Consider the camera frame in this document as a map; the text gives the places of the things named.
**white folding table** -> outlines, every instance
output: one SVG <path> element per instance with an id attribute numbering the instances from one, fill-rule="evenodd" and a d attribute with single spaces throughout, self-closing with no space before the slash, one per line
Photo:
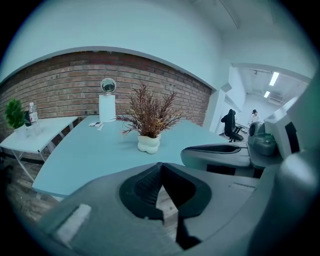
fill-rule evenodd
<path id="1" fill-rule="evenodd" d="M 44 150 L 44 148 L 47 146 L 50 153 L 52 153 L 52 151 L 56 147 L 52 142 L 53 138 L 58 134 L 60 134 L 60 136 L 64 138 L 65 136 L 63 135 L 62 130 L 67 126 L 69 126 L 70 130 L 72 130 L 74 128 L 73 121 L 75 121 L 77 118 L 77 116 L 68 116 L 39 119 L 38 121 L 41 128 L 41 134 L 37 136 L 30 135 L 27 138 L 21 139 L 20 137 L 18 137 L 17 133 L 13 132 L 10 136 L 8 136 L 4 141 L 0 143 L 0 147 L 12 150 L 13 155 L 15 156 L 22 169 L 34 182 L 34 178 L 32 178 L 24 164 L 21 162 L 22 155 L 25 152 L 40 154 L 43 161 L 46 161 L 41 153 L 42 150 Z"/>

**red brick wall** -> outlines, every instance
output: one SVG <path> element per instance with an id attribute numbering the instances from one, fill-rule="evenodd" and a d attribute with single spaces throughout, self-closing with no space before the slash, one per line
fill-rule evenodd
<path id="1" fill-rule="evenodd" d="M 27 109 L 34 102 L 39 118 L 99 114 L 100 82 L 116 81 L 116 113 L 129 108 L 128 95 L 140 80 L 158 94 L 178 92 L 174 108 L 183 110 L 187 119 L 202 125 L 211 89 L 159 62 L 135 55 L 105 51 L 82 51 L 59 55 L 37 62 L 12 76 L 0 86 L 0 141 L 12 130 L 5 120 L 11 98 L 21 100 Z"/>

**wooden floor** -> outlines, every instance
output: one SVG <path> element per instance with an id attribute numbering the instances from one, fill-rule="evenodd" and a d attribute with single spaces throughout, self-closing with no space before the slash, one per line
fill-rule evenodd
<path id="1" fill-rule="evenodd" d="M 42 165 L 28 162 L 23 162 L 23 164 L 34 179 L 42 167 Z M 6 157 L 4 166 L 8 165 L 11 165 L 13 169 L 8 169 L 5 173 L 6 196 L 14 210 L 20 211 L 37 223 L 47 211 L 55 207 L 59 202 L 50 195 L 35 192 L 32 189 L 31 179 L 25 174 L 15 159 Z M 164 228 L 172 240 L 175 241 L 178 226 L 178 210 L 163 187 L 159 192 L 156 207 L 163 211 Z"/>

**ceiling light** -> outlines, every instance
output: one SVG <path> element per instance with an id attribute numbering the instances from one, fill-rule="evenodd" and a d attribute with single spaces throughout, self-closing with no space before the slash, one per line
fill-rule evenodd
<path id="1" fill-rule="evenodd" d="M 274 86 L 275 85 L 278 76 L 279 76 L 279 73 L 273 72 L 273 76 L 272 76 L 271 81 L 269 83 L 270 86 Z"/>
<path id="2" fill-rule="evenodd" d="M 270 94 L 270 91 L 266 91 L 265 95 L 263 97 L 267 98 L 269 96 L 269 94 Z"/>

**plastic bottle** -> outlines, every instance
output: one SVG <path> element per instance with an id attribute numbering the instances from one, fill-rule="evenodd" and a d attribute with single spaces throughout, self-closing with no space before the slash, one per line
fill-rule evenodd
<path id="1" fill-rule="evenodd" d="M 31 129 L 35 135 L 39 135 L 41 133 L 41 128 L 38 122 L 38 113 L 36 106 L 33 102 L 29 103 L 29 117 L 31 122 Z"/>

